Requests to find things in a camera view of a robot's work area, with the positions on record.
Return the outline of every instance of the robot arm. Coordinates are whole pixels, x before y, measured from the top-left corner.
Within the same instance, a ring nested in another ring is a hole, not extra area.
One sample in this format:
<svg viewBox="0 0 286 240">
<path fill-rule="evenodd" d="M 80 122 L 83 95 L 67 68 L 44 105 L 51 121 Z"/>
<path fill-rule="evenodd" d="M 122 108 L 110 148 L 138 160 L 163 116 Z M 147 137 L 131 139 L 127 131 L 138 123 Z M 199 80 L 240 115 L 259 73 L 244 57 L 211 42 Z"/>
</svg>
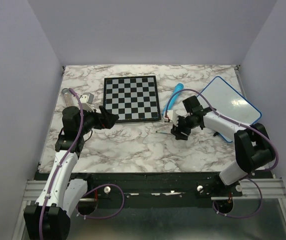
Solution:
<svg viewBox="0 0 286 240">
<path fill-rule="evenodd" d="M 75 106 L 69 106 L 63 110 L 63 129 L 55 144 L 55 159 L 52 170 L 45 187 L 34 205 L 29 205 L 24 210 L 24 219 L 30 239 L 39 239 L 40 212 L 48 197 L 44 217 L 42 220 L 42 232 L 44 239 L 64 240 L 67 238 L 70 228 L 70 217 L 81 197 L 89 190 L 87 181 L 82 179 L 70 180 L 74 166 L 84 146 L 83 136 L 94 129 L 111 129 L 118 120 L 118 115 L 110 114 L 100 106 L 101 113 L 89 104 L 89 97 L 81 98 L 83 107 L 82 132 L 76 145 L 68 153 L 64 162 L 59 165 L 61 159 L 74 142 L 80 126 L 80 110 Z"/>
<path fill-rule="evenodd" d="M 187 98 L 183 104 L 190 114 L 189 116 L 179 116 L 172 110 L 167 114 L 167 118 L 173 122 L 171 134 L 175 136 L 175 139 L 187 140 L 191 129 L 200 126 L 201 129 L 210 128 L 222 133 L 235 143 L 236 161 L 219 173 L 214 183 L 209 186 L 210 192 L 218 192 L 275 158 L 272 146 L 259 134 L 240 126 L 240 124 L 223 119 L 213 113 L 210 108 L 203 109 L 196 96 Z M 262 124 L 256 123 L 249 127 L 268 137 Z"/>
</svg>

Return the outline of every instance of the bolt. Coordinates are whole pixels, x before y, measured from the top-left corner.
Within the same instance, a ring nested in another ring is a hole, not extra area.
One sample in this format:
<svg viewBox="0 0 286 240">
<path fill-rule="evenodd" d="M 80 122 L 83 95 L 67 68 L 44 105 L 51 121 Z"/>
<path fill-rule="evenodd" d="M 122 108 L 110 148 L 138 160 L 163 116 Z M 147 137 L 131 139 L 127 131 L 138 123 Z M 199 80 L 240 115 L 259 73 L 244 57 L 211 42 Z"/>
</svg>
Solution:
<svg viewBox="0 0 286 240">
<path fill-rule="evenodd" d="M 106 187 L 104 188 L 104 192 L 105 192 L 106 194 L 109 194 L 109 193 L 111 192 L 111 188 L 110 188 L 109 186 L 106 186 Z"/>
<path fill-rule="evenodd" d="M 199 185 L 199 186 L 197 187 L 197 191 L 200 192 L 200 193 L 202 193 L 202 192 L 204 191 L 203 186 Z"/>
</svg>

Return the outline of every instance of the wire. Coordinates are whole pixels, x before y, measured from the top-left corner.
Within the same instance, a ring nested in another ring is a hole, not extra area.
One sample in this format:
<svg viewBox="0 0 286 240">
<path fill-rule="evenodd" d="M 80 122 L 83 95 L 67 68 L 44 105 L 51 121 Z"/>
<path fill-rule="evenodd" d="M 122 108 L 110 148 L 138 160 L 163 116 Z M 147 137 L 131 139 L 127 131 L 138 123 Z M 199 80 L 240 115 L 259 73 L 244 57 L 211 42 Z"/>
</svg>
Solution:
<svg viewBox="0 0 286 240">
<path fill-rule="evenodd" d="M 116 188 L 118 188 L 118 190 L 121 192 L 121 194 L 122 194 L 122 205 L 121 205 L 121 207 L 115 212 L 115 213 L 113 213 L 113 214 L 111 214 L 111 215 L 108 215 L 108 216 L 88 216 L 88 215 L 82 215 L 82 214 L 80 214 L 79 213 L 79 211 L 78 211 L 78 206 L 76 206 L 76 210 L 77 210 L 77 215 L 81 215 L 82 217 L 84 217 L 84 218 L 86 218 L 86 219 L 110 219 L 110 218 L 112 218 L 112 217 L 114 217 L 114 216 L 116 216 L 116 215 L 118 215 L 121 211 L 122 211 L 122 209 L 123 209 L 123 207 L 124 207 L 124 202 L 125 202 L 125 196 L 124 196 L 124 192 L 123 192 L 123 190 L 118 186 L 118 185 L 115 185 L 115 184 L 112 184 L 112 183 L 107 183 L 107 184 L 103 184 L 103 185 L 100 185 L 100 186 L 97 186 L 96 188 L 94 188 L 94 189 L 92 189 L 91 191 L 89 191 L 89 192 L 87 192 L 87 193 L 85 193 L 84 195 L 83 195 L 83 197 L 85 197 L 85 196 L 87 196 L 87 195 L 89 195 L 90 193 L 92 193 L 92 192 L 94 192 L 95 190 L 98 190 L 98 189 L 100 189 L 100 188 L 103 188 L 103 187 L 107 187 L 107 186 L 113 186 L 113 187 L 116 187 Z"/>
<path fill-rule="evenodd" d="M 245 124 L 243 124 L 243 123 L 241 123 L 241 122 L 237 122 L 237 121 L 235 121 L 235 120 L 233 120 L 233 119 L 231 119 L 231 118 L 229 118 L 229 117 L 227 117 L 227 116 L 221 115 L 220 113 L 218 113 L 218 112 L 213 108 L 213 106 L 209 103 L 209 101 L 208 101 L 199 91 L 196 91 L 196 90 L 193 90 L 193 89 L 190 89 L 190 88 L 186 88 L 186 89 L 182 89 L 182 90 L 179 90 L 179 91 L 173 93 L 173 95 L 169 98 L 168 103 L 167 103 L 167 105 L 166 105 L 165 118 L 167 118 L 167 119 L 169 120 L 169 118 L 168 118 L 168 116 L 167 116 L 167 110 L 168 110 L 168 106 L 169 106 L 169 103 L 171 102 L 172 98 L 173 98 L 176 94 L 179 94 L 180 92 L 183 92 L 183 91 L 192 91 L 192 92 L 194 92 L 194 93 L 197 93 L 199 96 L 201 96 L 201 97 L 204 99 L 204 101 L 207 103 L 207 105 L 208 105 L 209 108 L 213 111 L 214 114 L 216 114 L 217 116 L 221 117 L 222 119 L 225 119 L 225 120 L 227 120 L 227 121 L 229 121 L 229 122 L 231 122 L 231 123 L 233 123 L 233 124 L 239 125 L 239 126 L 241 126 L 241 127 L 243 127 L 243 128 L 247 128 L 247 129 L 249 129 L 249 130 L 251 130 L 251 131 L 257 133 L 257 134 L 258 134 L 259 136 L 261 136 L 264 140 L 266 140 L 266 141 L 272 146 L 272 148 L 274 149 L 274 152 L 275 152 L 275 156 L 276 156 L 276 157 L 275 157 L 275 163 L 274 163 L 274 165 L 273 165 L 272 167 L 268 168 L 268 169 L 263 170 L 263 171 L 264 171 L 264 172 L 271 171 L 271 170 L 273 170 L 275 167 L 277 167 L 278 162 L 279 162 L 279 154 L 278 154 L 278 151 L 277 151 L 277 149 L 276 149 L 276 146 L 269 140 L 268 137 L 266 137 L 266 136 L 265 136 L 264 134 L 262 134 L 260 131 L 254 129 L 254 128 L 251 127 L 251 126 L 245 125 Z"/>
<path fill-rule="evenodd" d="M 93 130 L 91 129 L 91 134 L 90 134 L 89 138 L 84 141 L 84 143 L 86 143 L 88 140 L 90 140 L 90 138 L 92 137 L 92 135 L 93 135 Z"/>
<path fill-rule="evenodd" d="M 41 209 L 41 214 L 40 214 L 40 217 L 39 217 L 39 223 L 38 223 L 38 233 L 39 233 L 39 239 L 40 239 L 40 240 L 43 240 L 43 239 L 44 239 L 44 238 L 43 238 L 43 231 L 42 231 L 43 217 L 44 217 L 45 207 L 46 207 L 47 201 L 48 201 L 48 199 L 49 199 L 49 194 L 51 193 L 51 189 L 52 189 L 52 186 L 53 186 L 55 177 L 56 177 L 56 175 L 57 175 L 57 173 L 58 173 L 58 170 L 59 170 L 59 168 L 60 168 L 60 165 L 63 164 L 63 162 L 64 162 L 66 156 L 71 152 L 72 148 L 75 146 L 75 144 L 76 144 L 76 142 L 77 142 L 79 136 L 81 135 L 82 127 L 83 127 L 83 118 L 84 118 L 84 116 L 83 116 L 82 103 L 81 103 L 81 101 L 80 101 L 80 99 L 79 99 L 77 93 L 76 93 L 73 89 L 69 88 L 68 90 L 74 95 L 74 97 L 76 97 L 76 99 L 77 99 L 77 101 L 78 101 L 78 105 L 79 105 L 79 108 L 80 108 L 81 122 L 80 122 L 80 124 L 79 124 L 79 129 L 78 129 L 78 132 L 77 132 L 77 135 L 76 135 L 76 138 L 75 138 L 74 142 L 73 142 L 72 145 L 69 147 L 69 149 L 66 151 L 66 153 L 65 153 L 64 156 L 62 157 L 62 159 L 61 159 L 61 161 L 59 162 L 59 164 L 57 164 L 56 169 L 55 169 L 55 171 L 54 171 L 54 173 L 53 173 L 53 175 L 52 175 L 52 178 L 51 178 L 51 180 L 50 180 L 50 182 L 49 182 L 48 189 L 47 189 L 47 192 L 46 192 L 46 196 L 45 196 L 45 198 L 44 198 L 44 203 L 43 203 L 43 206 L 42 206 L 42 209 Z"/>
<path fill-rule="evenodd" d="M 259 188 L 258 184 L 256 182 L 254 182 L 253 180 L 251 180 L 250 178 L 245 178 L 249 181 L 251 181 L 253 184 L 256 185 L 258 191 L 259 191 L 259 195 L 261 196 L 260 198 L 260 203 L 259 203 L 259 207 L 257 208 L 257 210 L 255 212 L 253 212 L 252 214 L 249 214 L 247 216 L 233 216 L 233 215 L 227 215 L 227 214 L 224 214 L 224 213 L 221 213 L 219 211 L 219 207 L 218 207 L 218 204 L 216 201 L 213 201 L 213 209 L 215 210 L 215 212 L 219 215 L 222 215 L 222 216 L 225 216 L 225 217 L 228 217 L 228 218 L 232 218 L 232 219 L 247 219 L 247 218 L 250 218 L 250 217 L 253 217 L 255 215 L 257 215 L 261 210 L 262 210 L 262 207 L 263 207 L 263 194 L 262 194 L 262 190 Z"/>
</svg>

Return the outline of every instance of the chessboard square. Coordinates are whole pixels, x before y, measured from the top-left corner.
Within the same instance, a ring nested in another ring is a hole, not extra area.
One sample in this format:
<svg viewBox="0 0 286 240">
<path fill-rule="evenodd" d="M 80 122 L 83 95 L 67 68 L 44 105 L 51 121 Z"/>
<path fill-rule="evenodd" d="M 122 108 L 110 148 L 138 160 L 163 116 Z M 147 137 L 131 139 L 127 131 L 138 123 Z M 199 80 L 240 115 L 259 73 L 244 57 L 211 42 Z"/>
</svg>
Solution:
<svg viewBox="0 0 286 240">
<path fill-rule="evenodd" d="M 140 113 L 140 114 L 138 114 L 138 118 L 140 118 L 140 119 L 144 119 L 144 118 L 145 118 L 145 114 L 144 114 L 144 113 Z"/>
<path fill-rule="evenodd" d="M 125 120 L 125 114 L 118 114 L 119 119 L 118 120 Z"/>
<path fill-rule="evenodd" d="M 132 119 L 138 119 L 139 117 L 138 117 L 138 113 L 132 113 Z"/>
<path fill-rule="evenodd" d="M 138 113 L 138 108 L 137 107 L 135 107 L 135 108 L 132 108 L 132 113 L 134 114 L 137 114 Z"/>
<path fill-rule="evenodd" d="M 152 112 L 152 118 L 158 118 L 158 113 L 157 112 Z"/>
<path fill-rule="evenodd" d="M 132 119 L 132 114 L 130 113 L 127 113 L 125 114 L 125 119 Z"/>
<path fill-rule="evenodd" d="M 132 108 L 134 108 L 134 107 L 135 107 L 135 108 L 137 108 L 137 107 L 138 107 L 138 103 L 137 103 L 137 102 L 135 102 L 135 103 L 134 103 L 134 102 L 132 102 L 131 104 L 132 104 L 132 105 L 131 105 L 131 106 L 132 106 Z"/>
<path fill-rule="evenodd" d="M 145 109 L 143 107 L 138 107 L 138 113 L 144 113 L 145 112 Z"/>
<path fill-rule="evenodd" d="M 146 119 L 151 119 L 152 118 L 152 113 L 151 112 L 146 112 L 145 113 L 145 118 Z"/>
<path fill-rule="evenodd" d="M 118 109 L 118 114 L 124 114 L 124 113 L 125 113 L 125 109 L 124 108 Z"/>
<path fill-rule="evenodd" d="M 112 114 L 118 114 L 118 109 L 112 109 Z"/>
<path fill-rule="evenodd" d="M 106 110 L 110 110 L 112 109 L 112 104 L 106 104 L 105 105 Z"/>
<path fill-rule="evenodd" d="M 151 106 L 151 112 L 152 113 L 157 113 L 157 107 L 156 106 Z"/>
</svg>

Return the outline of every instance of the black cable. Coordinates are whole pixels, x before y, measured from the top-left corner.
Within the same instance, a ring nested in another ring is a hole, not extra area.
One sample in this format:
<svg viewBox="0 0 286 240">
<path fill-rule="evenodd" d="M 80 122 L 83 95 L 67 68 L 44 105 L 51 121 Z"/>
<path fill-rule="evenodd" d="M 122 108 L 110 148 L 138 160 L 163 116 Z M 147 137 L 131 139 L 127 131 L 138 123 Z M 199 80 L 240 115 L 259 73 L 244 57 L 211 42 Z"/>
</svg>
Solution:
<svg viewBox="0 0 286 240">
<path fill-rule="evenodd" d="M 89 136 L 88 139 L 86 139 L 86 140 L 84 141 L 84 143 L 86 143 L 86 142 L 92 137 L 92 135 L 93 135 L 93 130 L 91 129 L 91 135 Z"/>
</svg>

